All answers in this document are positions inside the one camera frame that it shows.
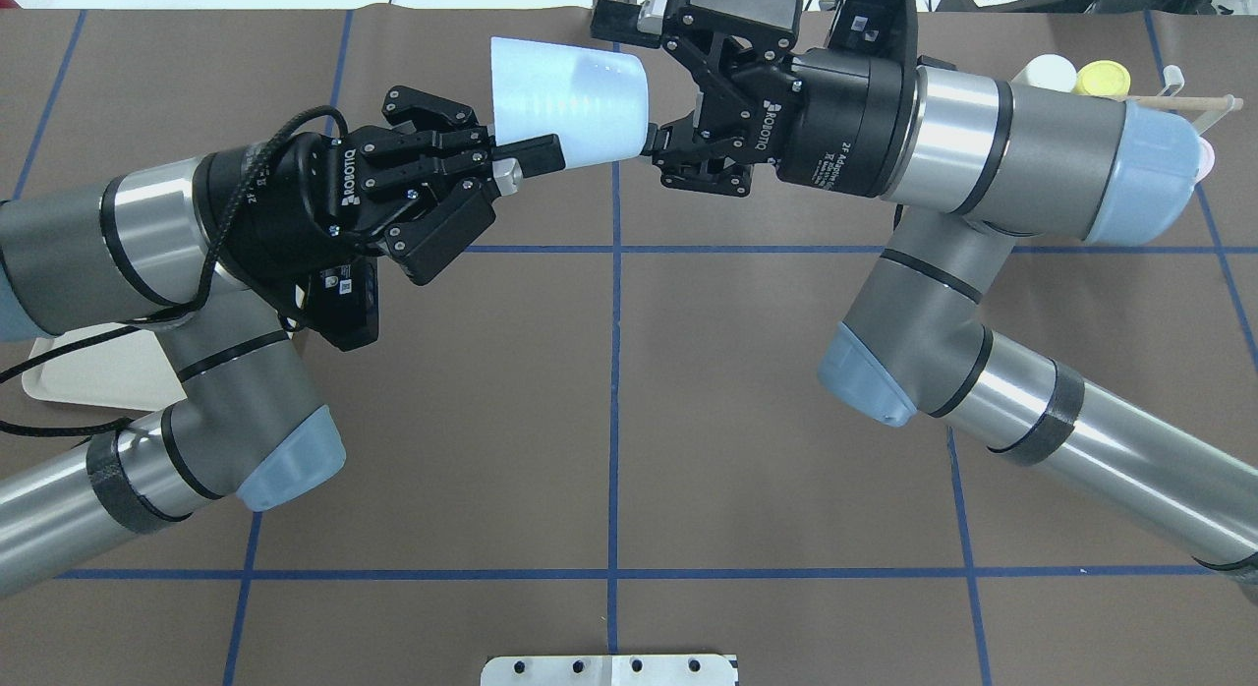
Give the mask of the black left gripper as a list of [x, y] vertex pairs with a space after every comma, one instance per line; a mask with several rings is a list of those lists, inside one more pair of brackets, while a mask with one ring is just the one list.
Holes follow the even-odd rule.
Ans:
[[426, 286], [494, 223], [493, 203], [526, 177], [564, 170], [557, 133], [499, 143], [476, 110], [392, 86], [386, 128], [359, 130], [359, 143], [299, 133], [249, 180], [226, 239], [226, 268], [270, 305], [296, 290], [323, 291], [332, 269], [364, 256], [361, 193], [386, 203], [377, 256]]

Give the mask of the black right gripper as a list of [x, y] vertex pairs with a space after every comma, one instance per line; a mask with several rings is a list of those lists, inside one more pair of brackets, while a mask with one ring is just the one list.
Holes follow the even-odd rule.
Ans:
[[590, 35], [660, 47], [702, 94], [688, 118], [648, 125], [642, 156], [664, 188], [747, 198], [752, 166], [823, 193], [881, 198], [916, 87], [907, 64], [827, 49], [791, 54], [801, 0], [598, 0]]

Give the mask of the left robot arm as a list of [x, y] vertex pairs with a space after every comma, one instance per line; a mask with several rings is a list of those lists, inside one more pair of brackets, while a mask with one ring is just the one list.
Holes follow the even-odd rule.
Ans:
[[260, 143], [45, 198], [3, 201], [4, 380], [86, 354], [91, 381], [151, 384], [138, 415], [6, 420], [75, 448], [3, 482], [3, 594], [234, 496], [260, 512], [346, 461], [294, 336], [377, 339], [377, 262], [431, 283], [526, 177], [572, 165], [557, 130], [508, 136], [468, 104], [396, 86], [385, 126], [332, 104]]

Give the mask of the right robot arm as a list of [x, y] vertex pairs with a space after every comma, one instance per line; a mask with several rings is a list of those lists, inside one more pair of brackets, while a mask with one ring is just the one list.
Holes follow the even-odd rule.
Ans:
[[1196, 127], [1105, 96], [993, 79], [917, 52], [915, 0], [839, 0], [795, 52], [801, 0], [600, 0], [593, 37], [660, 47], [698, 96], [647, 128], [660, 183], [745, 198], [752, 166], [894, 203], [889, 242], [818, 369], [884, 425], [944, 420], [1079, 490], [1255, 598], [1255, 470], [984, 323], [1024, 243], [1159, 238], [1208, 174]]

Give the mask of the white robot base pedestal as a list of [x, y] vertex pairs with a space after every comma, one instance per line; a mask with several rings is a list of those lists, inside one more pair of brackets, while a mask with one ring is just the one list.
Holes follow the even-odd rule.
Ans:
[[481, 685], [738, 685], [727, 655], [503, 656], [486, 663]]

